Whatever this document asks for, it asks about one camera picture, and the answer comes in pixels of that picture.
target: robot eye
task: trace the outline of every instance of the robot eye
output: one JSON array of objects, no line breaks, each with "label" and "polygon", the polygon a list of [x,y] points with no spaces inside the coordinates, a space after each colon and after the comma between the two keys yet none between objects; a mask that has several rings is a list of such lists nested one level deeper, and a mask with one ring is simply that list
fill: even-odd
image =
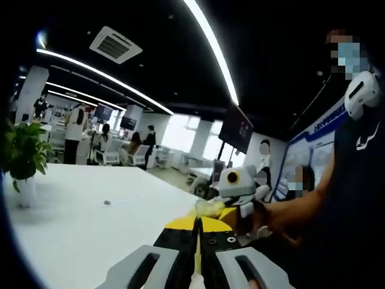
[{"label": "robot eye", "polygon": [[228,175],[227,175],[227,180],[229,181],[229,183],[231,184],[236,184],[239,180],[239,175],[237,172],[230,172]]}]

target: gray gripper finger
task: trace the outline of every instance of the gray gripper finger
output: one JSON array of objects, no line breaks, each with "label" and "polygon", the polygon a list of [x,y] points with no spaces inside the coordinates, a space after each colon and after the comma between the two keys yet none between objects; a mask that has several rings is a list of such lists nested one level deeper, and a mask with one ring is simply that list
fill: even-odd
[{"label": "gray gripper finger", "polygon": [[248,281],[239,262],[246,264],[262,288],[294,289],[288,275],[264,254],[252,247],[217,252],[230,289],[248,288]]},{"label": "gray gripper finger", "polygon": [[134,274],[149,255],[156,259],[156,263],[147,278],[144,289],[163,289],[178,253],[179,251],[173,249],[143,245],[113,265],[108,270],[106,281],[97,289],[137,288],[133,284]]}]

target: television screen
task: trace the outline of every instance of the television screen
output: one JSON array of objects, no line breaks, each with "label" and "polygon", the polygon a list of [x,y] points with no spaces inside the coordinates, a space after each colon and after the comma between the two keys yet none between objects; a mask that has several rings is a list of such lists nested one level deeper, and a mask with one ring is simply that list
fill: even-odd
[{"label": "television screen", "polygon": [[246,154],[253,134],[253,125],[241,109],[232,105],[226,113],[219,139]]},{"label": "television screen", "polygon": [[130,119],[128,117],[123,116],[122,122],[120,123],[120,127],[133,131],[135,129],[136,124],[137,124],[137,121],[135,119]]},{"label": "television screen", "polygon": [[109,121],[109,118],[111,117],[111,113],[112,113],[112,108],[106,107],[103,104],[98,104],[94,113],[94,117]]}]

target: window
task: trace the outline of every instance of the window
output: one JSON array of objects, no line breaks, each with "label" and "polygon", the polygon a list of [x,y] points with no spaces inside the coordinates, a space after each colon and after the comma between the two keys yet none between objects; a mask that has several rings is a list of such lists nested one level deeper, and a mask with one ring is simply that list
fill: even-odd
[{"label": "window", "polygon": [[218,157],[222,145],[222,141],[218,138],[218,135],[221,132],[222,124],[223,122],[216,120],[211,125],[210,135],[203,151],[203,158],[207,160],[212,161]]},{"label": "window", "polygon": [[115,130],[115,122],[116,118],[118,117],[119,110],[113,110],[111,113],[111,116],[109,117],[109,121],[107,123],[109,124],[110,130]]},{"label": "window", "polygon": [[200,118],[196,116],[183,114],[171,116],[162,139],[162,146],[189,153],[199,121]]},{"label": "window", "polygon": [[[218,138],[219,133],[221,132],[222,122],[216,120],[210,130],[210,136],[206,142],[205,150],[203,151],[203,158],[207,160],[214,160],[218,157],[219,151],[222,146],[222,140]],[[222,155],[220,160],[224,161],[226,165],[229,163],[231,153],[233,151],[233,147],[228,143],[224,144]],[[235,154],[236,150],[234,149],[233,154],[231,156],[231,161],[233,162],[233,167],[240,167],[243,165],[245,160],[245,154],[240,152],[238,155]]]}]

